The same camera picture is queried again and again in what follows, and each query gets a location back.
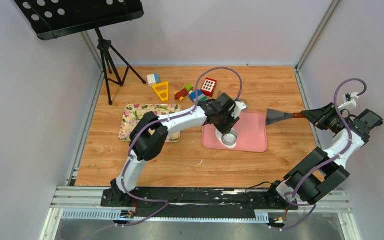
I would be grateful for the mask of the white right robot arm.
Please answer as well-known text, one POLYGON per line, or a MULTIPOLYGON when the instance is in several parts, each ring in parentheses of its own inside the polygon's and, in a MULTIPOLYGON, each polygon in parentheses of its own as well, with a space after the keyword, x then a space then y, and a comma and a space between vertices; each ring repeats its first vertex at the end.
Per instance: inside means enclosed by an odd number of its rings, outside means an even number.
POLYGON ((264 199, 272 209, 295 206, 298 199, 306 206, 314 205, 341 185, 350 176, 346 170, 350 156, 369 142, 374 128, 383 124, 383 118, 369 109, 344 119, 333 103, 299 113, 268 109, 266 124, 297 118, 305 118, 316 128, 330 130, 335 136, 331 147, 316 147, 283 180, 270 186, 264 199))

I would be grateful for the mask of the metal dough scraper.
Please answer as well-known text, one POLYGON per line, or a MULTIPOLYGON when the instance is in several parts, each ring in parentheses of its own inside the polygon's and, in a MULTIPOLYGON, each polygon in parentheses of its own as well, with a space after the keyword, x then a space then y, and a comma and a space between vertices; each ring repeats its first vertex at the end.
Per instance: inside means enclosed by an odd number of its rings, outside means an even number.
POLYGON ((304 119, 305 117, 300 113, 288 113, 283 111, 278 111, 274 109, 267 109, 266 112, 266 122, 265 125, 269 126, 275 123, 279 123, 281 121, 289 120, 289 119, 304 119))

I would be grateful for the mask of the wooden dough roller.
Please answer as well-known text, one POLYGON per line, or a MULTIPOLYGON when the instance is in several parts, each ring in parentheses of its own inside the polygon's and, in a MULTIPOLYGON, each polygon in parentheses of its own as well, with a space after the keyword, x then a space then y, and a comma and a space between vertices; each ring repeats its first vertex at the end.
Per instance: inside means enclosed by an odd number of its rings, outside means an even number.
MULTIPOLYGON (((222 94, 224 94, 223 91, 218 91, 217 92, 217 96, 216 96, 216 99, 218 99, 222 94)), ((247 101, 245 99, 239 99, 240 102, 244 102, 245 104, 247 103, 247 101)))

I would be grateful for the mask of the white dough ball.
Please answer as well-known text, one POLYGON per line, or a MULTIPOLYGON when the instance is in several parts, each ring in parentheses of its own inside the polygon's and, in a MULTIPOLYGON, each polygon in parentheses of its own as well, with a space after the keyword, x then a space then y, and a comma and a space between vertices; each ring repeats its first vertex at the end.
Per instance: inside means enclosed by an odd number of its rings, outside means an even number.
POLYGON ((228 149, 234 149, 237 145, 238 134, 232 128, 228 133, 221 133, 219 130, 215 130, 215 135, 222 145, 228 149))

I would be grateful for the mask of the pink rectangular tray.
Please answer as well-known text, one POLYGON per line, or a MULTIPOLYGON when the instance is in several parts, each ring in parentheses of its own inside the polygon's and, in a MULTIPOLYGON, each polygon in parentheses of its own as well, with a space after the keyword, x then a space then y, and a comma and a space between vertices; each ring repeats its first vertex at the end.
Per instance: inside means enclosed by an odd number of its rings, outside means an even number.
POLYGON ((201 143, 207 149, 263 153, 268 149, 266 117, 258 111, 245 111, 233 127, 237 133, 234 146, 225 146, 216 136, 213 125, 202 128, 201 143))

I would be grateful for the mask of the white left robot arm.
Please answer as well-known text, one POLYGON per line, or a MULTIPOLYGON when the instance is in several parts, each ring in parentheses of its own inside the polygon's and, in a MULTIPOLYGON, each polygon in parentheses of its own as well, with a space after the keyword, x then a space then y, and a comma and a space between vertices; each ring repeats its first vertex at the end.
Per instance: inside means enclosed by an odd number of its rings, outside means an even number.
POLYGON ((142 171, 162 152, 169 136, 205 125, 213 125, 221 135, 230 134, 247 107, 243 101, 223 93, 217 99, 196 102, 186 110, 168 115, 147 112, 129 136, 127 160, 120 175, 111 181, 110 193, 115 202, 122 207, 132 203, 132 191, 142 171))

